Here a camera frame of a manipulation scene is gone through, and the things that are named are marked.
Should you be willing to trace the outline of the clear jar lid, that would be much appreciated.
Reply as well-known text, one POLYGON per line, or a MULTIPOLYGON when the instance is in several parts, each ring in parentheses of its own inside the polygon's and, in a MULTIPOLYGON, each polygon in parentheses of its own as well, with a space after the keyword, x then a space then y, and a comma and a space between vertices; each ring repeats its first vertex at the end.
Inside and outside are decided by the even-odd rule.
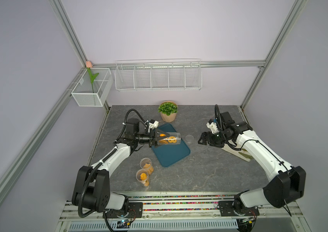
POLYGON ((186 135, 185 136, 185 141, 189 144, 193 143, 194 142, 194 137, 190 134, 186 135))

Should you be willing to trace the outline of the clear cookie jar back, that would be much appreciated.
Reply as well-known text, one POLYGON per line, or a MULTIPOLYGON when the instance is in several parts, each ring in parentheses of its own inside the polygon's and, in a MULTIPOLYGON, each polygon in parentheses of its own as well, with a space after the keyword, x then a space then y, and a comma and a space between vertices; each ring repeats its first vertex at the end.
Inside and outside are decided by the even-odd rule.
POLYGON ((154 172, 154 167, 150 158, 143 158, 140 161, 140 167, 151 175, 154 172))

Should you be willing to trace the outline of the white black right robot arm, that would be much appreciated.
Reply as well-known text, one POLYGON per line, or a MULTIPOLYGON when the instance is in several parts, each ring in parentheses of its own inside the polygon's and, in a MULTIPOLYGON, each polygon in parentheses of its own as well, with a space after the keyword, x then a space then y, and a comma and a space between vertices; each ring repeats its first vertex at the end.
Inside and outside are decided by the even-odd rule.
POLYGON ((215 118, 206 125, 209 131, 201 134, 198 143, 229 148, 235 152, 246 150, 263 168, 268 178, 265 187, 235 195, 230 206, 233 212, 243 216, 253 208, 271 205, 290 213, 288 204, 304 195, 306 171, 281 158, 259 138, 247 122, 235 122, 228 112, 222 113, 218 105, 215 105, 214 113, 215 118))

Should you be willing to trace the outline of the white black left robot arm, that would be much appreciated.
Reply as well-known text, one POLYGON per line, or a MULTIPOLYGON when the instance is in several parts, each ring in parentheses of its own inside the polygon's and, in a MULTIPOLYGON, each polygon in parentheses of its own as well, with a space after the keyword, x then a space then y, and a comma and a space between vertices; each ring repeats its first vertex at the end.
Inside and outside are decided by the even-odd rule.
POLYGON ((129 198, 110 190, 110 176, 125 159, 139 150, 139 145, 147 144, 156 148, 171 136, 160 130, 155 120, 144 120, 141 115, 130 119, 128 116, 132 112, 136 113, 137 110, 130 109, 126 113, 122 131, 113 142, 113 149, 93 165, 82 166, 77 173, 72 204, 77 207, 80 218, 109 210, 127 215, 129 198))

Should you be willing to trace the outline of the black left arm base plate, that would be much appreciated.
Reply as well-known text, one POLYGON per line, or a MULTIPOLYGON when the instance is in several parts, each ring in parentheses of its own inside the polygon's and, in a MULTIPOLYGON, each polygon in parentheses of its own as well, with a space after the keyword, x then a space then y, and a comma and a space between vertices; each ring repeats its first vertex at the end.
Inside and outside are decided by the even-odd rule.
POLYGON ((107 218, 141 218, 143 213, 142 202, 129 202, 122 209, 110 209, 106 212, 107 218))

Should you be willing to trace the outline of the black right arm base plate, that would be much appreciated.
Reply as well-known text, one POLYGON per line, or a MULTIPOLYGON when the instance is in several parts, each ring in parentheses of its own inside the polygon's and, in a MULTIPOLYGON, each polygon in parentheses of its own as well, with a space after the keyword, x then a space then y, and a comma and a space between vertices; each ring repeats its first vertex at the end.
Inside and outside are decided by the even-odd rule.
POLYGON ((219 201, 217 209, 220 211, 222 217, 243 217, 250 216, 256 217, 259 216, 259 209, 254 206, 251 208, 246 208, 241 205, 241 203, 232 201, 219 201))

